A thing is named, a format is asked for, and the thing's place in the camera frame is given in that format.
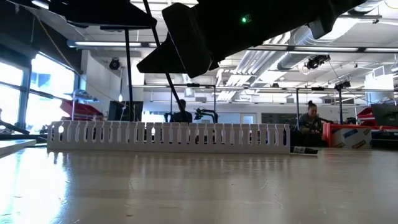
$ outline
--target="black overhead structure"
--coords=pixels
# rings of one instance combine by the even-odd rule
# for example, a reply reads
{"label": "black overhead structure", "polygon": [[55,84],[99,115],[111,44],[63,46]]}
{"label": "black overhead structure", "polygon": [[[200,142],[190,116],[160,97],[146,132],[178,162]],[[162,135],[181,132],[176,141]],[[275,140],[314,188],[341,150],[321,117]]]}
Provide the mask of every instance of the black overhead structure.
{"label": "black overhead structure", "polygon": [[365,2],[213,0],[193,7],[175,3],[162,10],[169,31],[165,42],[157,43],[137,68],[142,73],[187,73],[194,78],[218,68],[220,61],[236,52],[303,25],[319,39],[332,30],[341,14]]}

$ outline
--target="man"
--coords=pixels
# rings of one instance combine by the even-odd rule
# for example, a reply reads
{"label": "man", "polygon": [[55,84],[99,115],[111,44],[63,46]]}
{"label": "man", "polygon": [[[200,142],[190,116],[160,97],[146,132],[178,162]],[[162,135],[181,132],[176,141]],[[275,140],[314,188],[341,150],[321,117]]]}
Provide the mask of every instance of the man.
{"label": "man", "polygon": [[186,116],[184,116],[181,112],[175,113],[170,122],[179,122],[179,123],[192,123],[192,114],[185,111],[185,107],[187,106],[187,102],[185,100],[180,100],[183,112],[185,112]]}

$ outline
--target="spotlight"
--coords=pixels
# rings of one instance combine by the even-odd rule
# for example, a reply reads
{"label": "spotlight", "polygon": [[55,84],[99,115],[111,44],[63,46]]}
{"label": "spotlight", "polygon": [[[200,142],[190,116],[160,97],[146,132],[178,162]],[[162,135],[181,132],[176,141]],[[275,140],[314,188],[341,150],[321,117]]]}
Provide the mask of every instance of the spotlight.
{"label": "spotlight", "polygon": [[304,66],[308,69],[316,69],[328,61],[330,61],[330,55],[316,55],[309,57],[308,62]]}
{"label": "spotlight", "polygon": [[335,90],[341,90],[341,89],[349,88],[349,87],[351,87],[351,83],[348,80],[345,80],[341,83],[336,83]]}
{"label": "spotlight", "polygon": [[111,63],[109,64],[109,68],[111,70],[117,70],[120,67],[119,58],[112,58]]}

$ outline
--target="fluorescent light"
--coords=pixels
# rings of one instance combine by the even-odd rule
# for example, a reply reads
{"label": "fluorescent light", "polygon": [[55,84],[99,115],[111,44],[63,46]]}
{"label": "fluorescent light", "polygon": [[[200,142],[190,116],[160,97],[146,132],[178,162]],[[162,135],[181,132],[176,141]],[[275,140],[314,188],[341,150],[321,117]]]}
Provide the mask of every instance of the fluorescent light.
{"label": "fluorescent light", "polygon": [[291,51],[289,53],[291,53],[291,54],[305,54],[305,55],[309,55],[309,54],[312,54],[312,55],[328,55],[329,54],[328,52],[298,52],[298,51]]}
{"label": "fluorescent light", "polygon": [[133,85],[133,88],[166,88],[167,86],[163,85]]}
{"label": "fluorescent light", "polygon": [[[97,42],[97,41],[76,41],[79,47],[125,47],[125,42]],[[130,42],[131,47],[141,47],[141,43]]]}
{"label": "fluorescent light", "polygon": [[216,87],[219,90],[243,90],[243,86],[218,86]]}
{"label": "fluorescent light", "polygon": [[398,48],[377,48],[377,47],[368,47],[365,52],[389,52],[389,53],[398,53]]}
{"label": "fluorescent light", "polygon": [[307,46],[297,46],[294,50],[313,50],[321,52],[355,52],[358,51],[357,47],[307,47]]}
{"label": "fluorescent light", "polygon": [[47,9],[47,10],[49,9],[49,5],[46,2],[42,2],[39,0],[33,0],[32,3],[35,4],[36,6],[42,7],[44,9]]}
{"label": "fluorescent light", "polygon": [[283,88],[273,88],[273,87],[250,87],[249,90],[283,90]]}

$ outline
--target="ceiling light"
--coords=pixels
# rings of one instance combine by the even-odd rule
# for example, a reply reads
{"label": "ceiling light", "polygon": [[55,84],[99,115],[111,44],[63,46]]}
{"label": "ceiling light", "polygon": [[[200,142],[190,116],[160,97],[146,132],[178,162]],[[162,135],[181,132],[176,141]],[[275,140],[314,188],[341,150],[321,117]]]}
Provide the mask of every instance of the ceiling light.
{"label": "ceiling light", "polygon": [[218,86],[219,90],[243,90],[243,86]]}
{"label": "ceiling light", "polygon": [[36,6],[44,8],[46,10],[49,9],[49,4],[46,3],[46,2],[42,2],[42,1],[39,1],[39,0],[33,0],[32,3],[35,4]]}
{"label": "ceiling light", "polygon": [[365,52],[389,52],[389,53],[398,53],[398,48],[396,47],[368,47]]}
{"label": "ceiling light", "polygon": [[[69,47],[125,47],[125,42],[68,41]],[[130,47],[142,47],[142,43],[130,42]]]}
{"label": "ceiling light", "polygon": [[298,46],[294,50],[313,50],[313,51],[324,51],[324,52],[355,52],[358,50],[357,47],[307,47]]}
{"label": "ceiling light", "polygon": [[166,88],[165,85],[133,85],[133,88]]}

